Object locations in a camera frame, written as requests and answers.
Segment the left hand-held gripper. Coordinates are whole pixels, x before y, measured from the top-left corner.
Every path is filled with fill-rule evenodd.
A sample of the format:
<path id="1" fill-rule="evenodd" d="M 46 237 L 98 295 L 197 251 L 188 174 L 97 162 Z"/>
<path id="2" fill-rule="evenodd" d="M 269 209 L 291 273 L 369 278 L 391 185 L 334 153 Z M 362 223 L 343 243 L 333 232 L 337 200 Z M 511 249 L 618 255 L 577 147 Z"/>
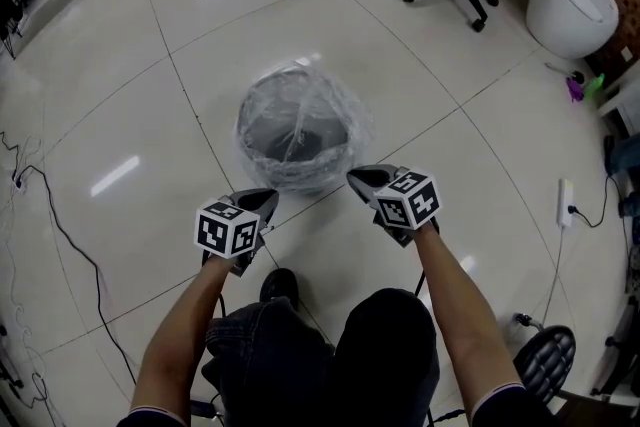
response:
<path id="1" fill-rule="evenodd" d="M 231 260 L 231 273 L 242 276 L 264 246 L 262 231 L 270 225 L 278 204 L 278 191 L 254 188 L 198 209 L 194 244 L 202 250 L 202 264 L 214 257 Z"/>

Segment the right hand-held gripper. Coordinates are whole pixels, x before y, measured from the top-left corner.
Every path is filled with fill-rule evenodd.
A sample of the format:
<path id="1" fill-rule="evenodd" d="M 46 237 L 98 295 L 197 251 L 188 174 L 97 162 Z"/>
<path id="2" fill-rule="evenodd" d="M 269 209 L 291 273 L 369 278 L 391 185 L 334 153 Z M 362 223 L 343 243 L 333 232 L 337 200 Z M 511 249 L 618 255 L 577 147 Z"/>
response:
<path id="1" fill-rule="evenodd" d="M 375 198 L 385 231 L 400 245 L 408 245 L 415 232 L 440 210 L 436 181 L 422 169 L 365 165 L 348 171 L 347 182 L 372 209 Z"/>

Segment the person's left forearm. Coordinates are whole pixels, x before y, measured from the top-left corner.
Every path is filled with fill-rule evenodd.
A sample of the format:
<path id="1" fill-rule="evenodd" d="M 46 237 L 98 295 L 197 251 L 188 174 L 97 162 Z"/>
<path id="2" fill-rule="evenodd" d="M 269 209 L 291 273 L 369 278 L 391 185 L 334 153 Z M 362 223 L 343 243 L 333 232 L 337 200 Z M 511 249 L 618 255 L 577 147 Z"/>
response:
<path id="1" fill-rule="evenodd" d="M 134 427 L 189 427 L 190 392 L 232 260 L 211 257 L 159 325 L 144 353 L 130 413 Z"/>

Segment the person's right forearm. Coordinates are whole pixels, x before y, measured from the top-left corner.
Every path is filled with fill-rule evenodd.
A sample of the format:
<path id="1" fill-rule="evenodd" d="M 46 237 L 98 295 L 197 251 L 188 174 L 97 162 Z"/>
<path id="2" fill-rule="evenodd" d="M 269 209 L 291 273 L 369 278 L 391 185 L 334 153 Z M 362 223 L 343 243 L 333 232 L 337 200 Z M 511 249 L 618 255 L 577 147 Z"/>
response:
<path id="1" fill-rule="evenodd" d="M 432 224 L 414 236 L 433 312 L 468 417 L 490 393 L 521 380 L 496 317 Z"/>

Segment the person's black left shoe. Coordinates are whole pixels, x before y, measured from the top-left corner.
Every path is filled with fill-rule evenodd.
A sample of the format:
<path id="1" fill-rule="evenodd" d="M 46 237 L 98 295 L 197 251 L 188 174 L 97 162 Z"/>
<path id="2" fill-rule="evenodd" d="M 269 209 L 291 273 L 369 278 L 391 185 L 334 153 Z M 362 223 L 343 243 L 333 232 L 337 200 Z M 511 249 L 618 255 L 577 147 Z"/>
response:
<path id="1" fill-rule="evenodd" d="M 287 268 L 276 268 L 264 279 L 259 300 L 268 302 L 280 298 L 289 301 L 294 311 L 299 310 L 299 287 L 295 274 Z"/>

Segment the person's dark trousers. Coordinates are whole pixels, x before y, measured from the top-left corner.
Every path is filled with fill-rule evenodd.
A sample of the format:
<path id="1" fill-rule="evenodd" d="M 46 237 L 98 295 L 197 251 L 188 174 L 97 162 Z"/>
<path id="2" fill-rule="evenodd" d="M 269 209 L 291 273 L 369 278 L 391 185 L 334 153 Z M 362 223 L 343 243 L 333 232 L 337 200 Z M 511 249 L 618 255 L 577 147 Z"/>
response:
<path id="1" fill-rule="evenodd" d="M 439 380 L 431 314 L 402 289 L 358 304 L 336 346 L 279 297 L 212 320 L 206 348 L 226 427 L 423 427 Z"/>

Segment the long white power strip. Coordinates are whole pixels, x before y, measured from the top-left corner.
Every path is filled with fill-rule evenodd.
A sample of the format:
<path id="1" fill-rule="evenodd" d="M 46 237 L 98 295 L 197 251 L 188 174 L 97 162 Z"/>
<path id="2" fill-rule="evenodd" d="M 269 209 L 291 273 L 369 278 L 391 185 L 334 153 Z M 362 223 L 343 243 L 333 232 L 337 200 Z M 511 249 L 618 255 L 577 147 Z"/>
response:
<path id="1" fill-rule="evenodd" d="M 556 221 L 561 229 L 570 228 L 572 226 L 573 214 L 570 211 L 570 208 L 573 206 L 573 199 L 573 183 L 568 179 L 560 179 Z"/>

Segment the black tufted round stool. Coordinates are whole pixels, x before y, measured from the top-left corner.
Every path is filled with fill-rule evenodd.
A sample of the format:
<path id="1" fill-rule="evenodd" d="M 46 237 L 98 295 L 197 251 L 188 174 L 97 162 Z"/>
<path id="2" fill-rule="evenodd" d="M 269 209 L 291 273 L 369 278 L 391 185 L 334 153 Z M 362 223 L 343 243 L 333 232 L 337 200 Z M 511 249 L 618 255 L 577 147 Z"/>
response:
<path id="1" fill-rule="evenodd" d="M 548 405 L 559 394 L 572 369 L 576 354 L 574 333 L 563 325 L 545 327 L 523 313 L 516 313 L 514 321 L 537 330 L 521 347 L 513 363 L 524 387 Z"/>

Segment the white egg-shaped toilet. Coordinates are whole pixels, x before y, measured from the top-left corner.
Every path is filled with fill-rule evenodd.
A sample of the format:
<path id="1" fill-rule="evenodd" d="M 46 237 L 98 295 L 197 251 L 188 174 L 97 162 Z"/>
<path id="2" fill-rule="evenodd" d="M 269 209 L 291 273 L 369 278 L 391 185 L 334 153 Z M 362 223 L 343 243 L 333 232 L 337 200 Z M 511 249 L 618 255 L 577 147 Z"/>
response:
<path id="1" fill-rule="evenodd" d="M 618 23 L 615 0 L 529 0 L 526 10 L 531 35 L 564 59 L 593 54 L 609 41 Z"/>

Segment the white vanity cabinet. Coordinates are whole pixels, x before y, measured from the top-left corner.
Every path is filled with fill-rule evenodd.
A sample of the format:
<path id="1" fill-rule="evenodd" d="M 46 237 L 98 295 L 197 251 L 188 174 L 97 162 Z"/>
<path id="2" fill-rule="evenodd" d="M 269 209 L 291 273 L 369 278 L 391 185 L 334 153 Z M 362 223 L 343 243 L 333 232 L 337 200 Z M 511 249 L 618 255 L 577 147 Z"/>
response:
<path id="1" fill-rule="evenodd" d="M 640 132 L 640 59 L 605 91 L 606 101 L 597 110 L 601 118 L 617 113 L 630 135 Z"/>

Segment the person's dark shirt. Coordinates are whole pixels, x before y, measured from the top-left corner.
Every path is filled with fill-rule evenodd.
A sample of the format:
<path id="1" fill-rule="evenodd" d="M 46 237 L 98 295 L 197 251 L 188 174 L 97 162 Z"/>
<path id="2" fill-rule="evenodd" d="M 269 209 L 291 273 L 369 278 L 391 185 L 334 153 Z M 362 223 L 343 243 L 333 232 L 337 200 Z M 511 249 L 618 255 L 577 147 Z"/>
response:
<path id="1" fill-rule="evenodd" d="M 187 427 L 168 411 L 152 407 L 134 409 L 116 427 Z M 550 410 L 522 385 L 496 388 L 474 407 L 470 427 L 561 427 Z"/>

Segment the white handled toilet brush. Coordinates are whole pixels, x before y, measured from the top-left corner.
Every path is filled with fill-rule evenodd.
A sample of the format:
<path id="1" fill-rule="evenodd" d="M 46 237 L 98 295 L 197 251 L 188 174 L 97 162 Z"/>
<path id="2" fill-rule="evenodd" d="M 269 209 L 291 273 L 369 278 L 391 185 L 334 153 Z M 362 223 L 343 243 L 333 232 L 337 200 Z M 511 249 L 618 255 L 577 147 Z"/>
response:
<path id="1" fill-rule="evenodd" d="M 577 82 L 578 84 L 583 84 L 585 81 L 585 76 L 583 75 L 582 72 L 578 71 L 578 70 L 566 70 L 564 68 L 561 68 L 559 66 L 556 66 L 555 64 L 551 63 L 551 62 L 545 62 L 545 66 L 558 73 L 561 74 L 563 76 L 565 76 L 566 78 L 570 78 L 572 80 L 574 80 L 575 82 Z"/>

